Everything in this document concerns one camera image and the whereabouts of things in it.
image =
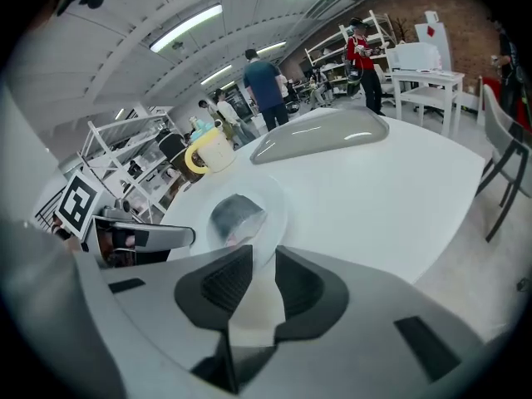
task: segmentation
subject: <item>brick wall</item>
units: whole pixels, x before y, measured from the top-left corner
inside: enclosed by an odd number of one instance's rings
[[[414,25],[426,22],[425,11],[436,11],[449,35],[453,70],[465,73],[464,91],[473,86],[478,94],[478,76],[496,75],[490,56],[498,54],[499,38],[491,22],[486,20],[490,11],[480,0],[366,0],[333,19],[298,47],[281,64],[283,74],[287,78],[301,78],[303,73],[298,64],[306,58],[305,47],[310,48],[330,37],[338,31],[338,25],[347,26],[352,17],[367,17],[370,9],[377,14],[387,13],[391,20],[406,19],[406,42],[417,41]]]

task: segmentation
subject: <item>man in blue shirt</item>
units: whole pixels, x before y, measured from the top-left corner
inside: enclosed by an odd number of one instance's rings
[[[281,94],[281,73],[271,63],[261,61],[254,49],[248,49],[245,56],[249,64],[244,69],[244,87],[257,102],[268,131],[277,126],[276,120],[280,126],[288,123],[288,112]]]

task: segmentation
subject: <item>yellow mug handle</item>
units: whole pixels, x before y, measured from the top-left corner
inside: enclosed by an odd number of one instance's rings
[[[192,154],[199,148],[198,142],[192,143],[185,151],[185,164],[186,166],[191,170],[197,173],[198,175],[204,175],[205,173],[209,172],[209,169],[207,167],[199,167],[198,165],[194,164],[194,161],[192,161]]]

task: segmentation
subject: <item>white desk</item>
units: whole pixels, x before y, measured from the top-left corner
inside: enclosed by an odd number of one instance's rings
[[[423,111],[425,105],[443,110],[443,128],[441,134],[449,137],[451,129],[452,102],[456,103],[455,124],[453,137],[456,137],[461,115],[462,80],[464,74],[454,72],[451,76],[443,76],[436,73],[421,73],[416,71],[393,71],[392,81],[396,96],[397,119],[401,119],[401,102],[413,102],[419,104],[420,126],[423,125]],[[401,92],[401,81],[414,81],[419,87]],[[429,87],[430,84],[443,86],[443,89]]]
[[[329,111],[337,110],[320,108],[290,122]],[[191,226],[198,218],[190,215],[231,177],[271,175],[289,205],[283,245],[385,270],[414,283],[464,220],[484,160],[441,135],[384,120],[390,132],[381,142],[262,165],[249,161],[262,138],[254,140],[237,151],[227,169],[181,190],[162,224]],[[196,241],[205,241],[205,232],[192,227]],[[173,251],[170,259],[180,253]],[[195,253],[194,245],[190,253]]]

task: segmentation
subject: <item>blue shirt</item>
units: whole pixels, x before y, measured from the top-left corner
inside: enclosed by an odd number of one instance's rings
[[[244,87],[251,87],[260,111],[284,103],[276,76],[279,70],[269,62],[254,61],[244,69]]]

